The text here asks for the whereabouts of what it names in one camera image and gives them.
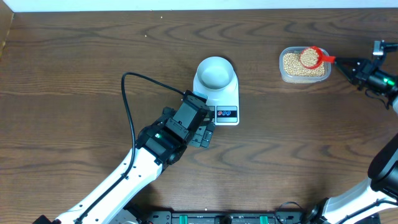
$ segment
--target clear plastic container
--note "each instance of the clear plastic container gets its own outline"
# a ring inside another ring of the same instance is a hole
[[[323,66],[325,67],[325,74],[319,77],[308,77],[301,75],[289,75],[284,69],[284,55],[287,53],[295,53],[300,54],[307,47],[288,47],[279,56],[279,70],[280,74],[282,74],[282,79],[288,83],[316,83],[327,79],[331,72],[331,65],[328,62],[324,62]],[[322,52],[329,56],[326,50],[321,49]]]

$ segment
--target white digital scale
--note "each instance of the white digital scale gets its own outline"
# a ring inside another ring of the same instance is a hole
[[[212,122],[216,125],[239,124],[239,81],[226,59],[210,57],[202,61],[193,79],[193,91],[207,96],[206,104],[215,112]]]

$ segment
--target white wall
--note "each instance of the white wall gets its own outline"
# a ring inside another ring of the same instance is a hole
[[[398,7],[398,0],[3,0],[14,12]]]

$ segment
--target red spoon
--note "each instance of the red spoon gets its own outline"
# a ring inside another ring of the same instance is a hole
[[[302,62],[301,62],[301,56],[303,55],[303,53],[305,52],[305,50],[307,49],[314,49],[317,54],[318,54],[318,62],[314,65],[314,66],[305,66]],[[315,69],[318,68],[322,62],[330,62],[330,63],[334,63],[335,62],[336,57],[334,56],[327,56],[324,55],[322,50],[319,47],[316,46],[312,46],[312,47],[307,47],[306,49],[304,49],[301,54],[300,54],[300,63],[304,66],[304,68],[308,68],[308,69]]]

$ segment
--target brown wood surface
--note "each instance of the brown wood surface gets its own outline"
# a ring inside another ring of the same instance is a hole
[[[11,27],[13,16],[14,13],[2,0],[0,0],[0,58],[2,55],[2,50],[6,45],[6,39]]]
[[[279,54],[317,45],[370,57],[398,38],[398,9],[16,14],[0,63],[0,222],[55,218],[86,197],[131,143],[125,71],[192,89],[198,64],[221,55],[239,77],[241,123],[217,127],[209,149],[182,159],[134,198],[174,210],[306,208],[364,178],[398,131],[397,115],[333,70],[322,83],[284,83]],[[397,54],[385,69],[398,70]],[[137,132],[180,96],[128,78]],[[382,214],[397,223],[398,211]]]

